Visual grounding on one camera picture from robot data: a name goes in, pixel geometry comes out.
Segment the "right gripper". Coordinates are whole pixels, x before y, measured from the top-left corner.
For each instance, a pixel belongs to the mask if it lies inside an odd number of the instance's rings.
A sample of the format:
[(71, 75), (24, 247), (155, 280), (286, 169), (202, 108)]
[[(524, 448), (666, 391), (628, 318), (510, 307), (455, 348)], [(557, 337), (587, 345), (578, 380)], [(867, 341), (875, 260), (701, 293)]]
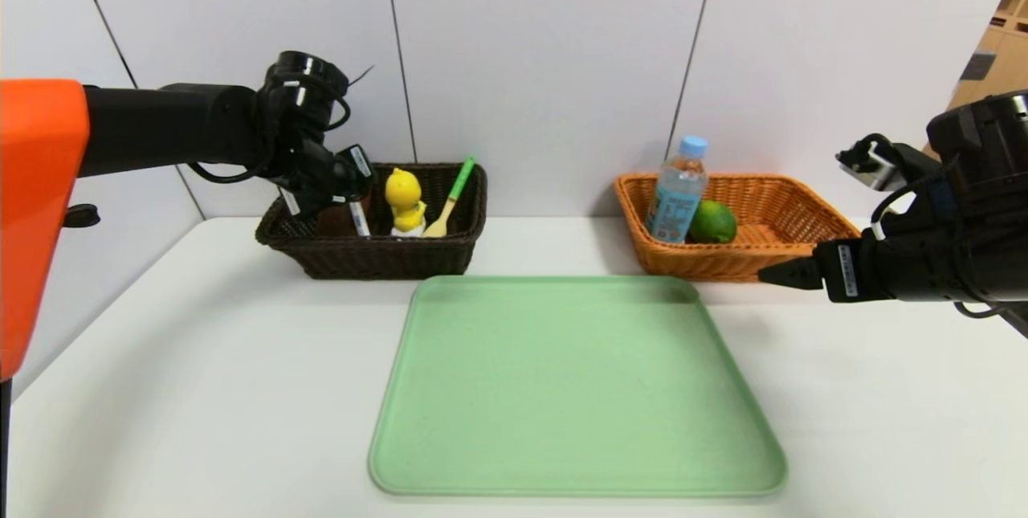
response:
[(793, 290), (822, 290), (825, 284), (834, 303), (963, 299), (950, 224), (911, 208), (885, 214), (879, 228), (883, 239), (869, 228), (859, 239), (825, 240), (815, 247), (813, 257), (768, 265), (757, 279)]

